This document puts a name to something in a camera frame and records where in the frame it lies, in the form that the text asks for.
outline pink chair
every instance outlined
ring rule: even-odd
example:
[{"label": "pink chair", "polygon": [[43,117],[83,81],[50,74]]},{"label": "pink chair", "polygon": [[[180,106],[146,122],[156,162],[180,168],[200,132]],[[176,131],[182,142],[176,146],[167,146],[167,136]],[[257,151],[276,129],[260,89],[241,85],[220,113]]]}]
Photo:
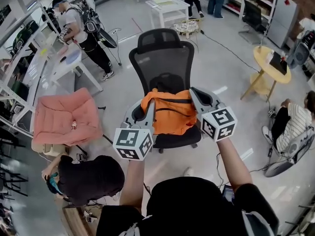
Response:
[{"label": "pink chair", "polygon": [[33,143],[77,146],[102,135],[97,106],[86,88],[38,99]]}]

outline round wooden table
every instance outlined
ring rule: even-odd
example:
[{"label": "round wooden table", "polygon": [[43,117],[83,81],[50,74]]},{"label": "round wooden table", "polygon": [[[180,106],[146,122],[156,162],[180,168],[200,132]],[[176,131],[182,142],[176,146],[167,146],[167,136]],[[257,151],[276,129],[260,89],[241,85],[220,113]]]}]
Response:
[{"label": "round wooden table", "polygon": [[[272,49],[266,46],[262,46],[261,48],[259,46],[256,46],[254,48],[254,58],[260,66],[261,70],[259,73],[251,75],[251,86],[242,95],[241,100],[253,89],[259,94],[268,95],[268,101],[277,82],[287,84],[291,81],[291,71],[289,67],[287,67],[286,74],[283,75],[276,68],[266,63],[267,56],[271,51]],[[262,77],[264,73],[268,74],[272,79],[274,79],[271,89],[269,89],[265,79]]]}]

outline gray floor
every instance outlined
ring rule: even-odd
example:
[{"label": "gray floor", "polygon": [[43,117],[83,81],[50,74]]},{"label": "gray floor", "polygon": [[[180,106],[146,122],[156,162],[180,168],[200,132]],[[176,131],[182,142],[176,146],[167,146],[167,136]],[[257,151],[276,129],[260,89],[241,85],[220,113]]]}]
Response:
[{"label": "gray floor", "polygon": [[19,137],[28,148],[10,149],[5,146],[5,153],[17,160],[5,160],[3,164],[29,180],[27,184],[21,185],[22,192],[27,193],[28,197],[11,192],[15,200],[6,200],[3,205],[12,206],[13,225],[20,236],[67,236],[54,195],[41,178],[41,171],[47,166],[47,162],[30,149],[30,139],[23,135]]},{"label": "gray floor", "polygon": [[[103,92],[91,85],[83,75],[77,81],[77,87],[87,87],[99,106],[107,106],[106,111],[101,114],[103,131],[106,135],[113,138],[115,128],[120,126],[126,110],[137,100],[143,97],[143,90],[139,78],[133,69],[129,59],[129,52],[137,46],[137,40],[141,32],[151,29],[150,9],[145,4],[146,0],[111,0],[96,8],[101,21],[107,31],[114,28],[121,28],[118,32],[120,40],[120,57],[123,65],[117,65],[108,50],[115,71],[115,76],[109,81],[102,83]],[[257,170],[268,163],[268,144],[261,134],[261,127],[268,125],[269,106],[265,96],[250,93],[245,99],[240,100],[241,95],[249,87],[249,77],[259,70],[253,58],[253,46],[248,44],[238,32],[243,29],[244,23],[228,10],[223,10],[224,19],[215,19],[206,14],[206,1],[201,1],[205,13],[205,18],[201,23],[201,28],[206,35],[220,42],[232,50],[249,66],[241,62],[227,49],[218,43],[206,38],[200,33],[192,36],[199,48],[195,45],[195,55],[191,70],[191,85],[203,87],[208,90],[226,89],[219,94],[219,97],[226,105],[230,106],[238,118],[238,126],[234,136],[231,138],[240,155],[248,150],[253,153],[245,160],[245,164],[250,170]],[[196,8],[193,14],[198,17]],[[156,27],[158,27],[158,17],[154,17]],[[280,51],[269,40],[264,45]],[[117,56],[117,49],[111,49]],[[100,77],[99,68],[89,59],[84,63],[90,71]],[[307,79],[300,68],[292,70],[292,80],[287,85],[277,84],[270,99],[271,105],[280,106],[287,98],[302,105],[305,93],[309,86]],[[99,139],[86,146],[91,158],[99,154],[111,155],[120,161],[126,169],[126,161],[122,161],[115,154],[113,149],[104,139]],[[218,148],[210,139],[203,139],[199,142],[198,148],[182,147],[168,149],[163,155],[154,151],[146,158],[145,182],[151,188],[158,182],[180,176],[186,167],[191,166],[195,169],[195,176],[203,177],[219,184],[219,177],[216,171],[216,154]],[[254,183],[260,188],[263,195],[270,202],[280,219],[280,231],[288,230],[285,221],[294,221],[301,212],[297,207],[306,204],[314,189],[315,180],[315,156],[310,151],[298,163],[287,172],[274,177],[265,178],[263,172],[253,172]],[[224,167],[220,163],[220,173],[227,181]],[[146,202],[148,196],[145,193],[143,203],[143,214],[146,213]],[[198,195],[192,197],[189,202],[196,202]],[[106,197],[108,204],[115,203]]]}]

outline orange cloth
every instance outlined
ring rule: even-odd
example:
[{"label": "orange cloth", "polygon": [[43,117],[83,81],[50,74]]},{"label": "orange cloth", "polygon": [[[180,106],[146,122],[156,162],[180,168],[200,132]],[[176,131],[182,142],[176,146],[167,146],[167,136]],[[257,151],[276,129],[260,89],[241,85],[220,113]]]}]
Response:
[{"label": "orange cloth", "polygon": [[146,112],[151,99],[156,103],[153,123],[155,135],[183,135],[197,122],[197,113],[192,104],[189,90],[177,94],[153,90],[141,101],[141,108],[144,112]]}]

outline refrigerator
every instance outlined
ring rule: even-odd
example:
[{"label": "refrigerator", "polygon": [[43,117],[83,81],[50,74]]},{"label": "refrigerator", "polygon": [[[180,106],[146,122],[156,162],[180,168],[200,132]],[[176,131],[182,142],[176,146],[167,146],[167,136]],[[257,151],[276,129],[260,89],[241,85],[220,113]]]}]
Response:
[{"label": "refrigerator", "polygon": [[286,43],[296,22],[298,5],[293,0],[277,0],[267,37],[278,47]]}]

